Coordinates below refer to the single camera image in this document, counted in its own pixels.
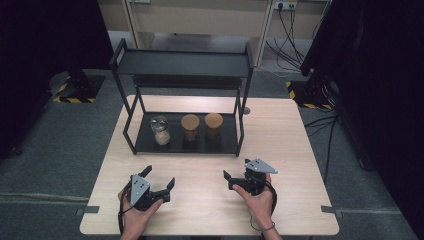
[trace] hazard tape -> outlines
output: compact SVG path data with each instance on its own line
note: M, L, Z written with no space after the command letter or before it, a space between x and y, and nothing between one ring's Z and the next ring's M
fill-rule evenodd
M306 103L303 99L297 97L296 92L293 88L292 82L286 82L287 90L289 92L289 97L297 103L301 108L317 108L317 109L332 109L330 104L315 104L315 103Z
M95 98L85 98L85 97L63 97L61 96L66 88L69 85L70 78L68 77L65 82L60 86L56 97L53 99L53 102L66 102L66 103L93 103Z

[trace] jar with lid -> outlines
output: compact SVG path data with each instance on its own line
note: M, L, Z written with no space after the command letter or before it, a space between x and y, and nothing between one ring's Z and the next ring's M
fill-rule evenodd
M161 146L168 144L171 139L168 129L168 120L162 115L157 116L150 119L150 125L157 144Z

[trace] black tray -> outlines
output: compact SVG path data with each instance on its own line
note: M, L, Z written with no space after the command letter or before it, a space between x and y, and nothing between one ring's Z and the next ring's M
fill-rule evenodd
M199 137L193 142L184 140L184 131L181 119L186 114L195 114L200 119ZM153 131L150 127L150 119L156 116L165 116L168 120L168 129L171 140L167 145L160 146L156 143ZM155 113L148 112L143 115L140 131L135 143L137 152L161 152L161 153L237 153L237 126L234 114L223 114L220 137L209 139L205 133L205 116L207 113Z

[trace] black metal shelf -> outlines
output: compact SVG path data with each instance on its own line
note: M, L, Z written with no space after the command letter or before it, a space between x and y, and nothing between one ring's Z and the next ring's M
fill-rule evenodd
M117 59L123 55L118 65ZM138 152L160 153L223 153L239 155L244 138L243 113L249 92L253 63L250 46L246 43L243 53L220 52L182 52L128 49L125 39L119 43L109 65L128 111L128 119L124 128L124 136L134 154ZM136 97L129 106L123 90L120 75L130 75L136 89ZM240 90L244 86L243 102ZM207 139L205 136L204 117L207 113L194 113L201 119L199 139L185 142L181 127L181 118L188 113L149 112L146 110L140 88L198 88L222 89L235 91L233 113L220 113L224 119L221 136L218 139ZM143 110L143 119L135 144L128 136L137 102ZM150 128L152 117L164 115L168 119L171 141L166 146L155 142ZM240 131L237 137L237 123Z

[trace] wristband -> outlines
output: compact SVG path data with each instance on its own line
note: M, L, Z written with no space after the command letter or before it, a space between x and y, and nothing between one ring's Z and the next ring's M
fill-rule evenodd
M275 228L275 222L272 222L272 227L261 229L261 232L266 232L266 231L269 231L269 230L271 230L273 228Z

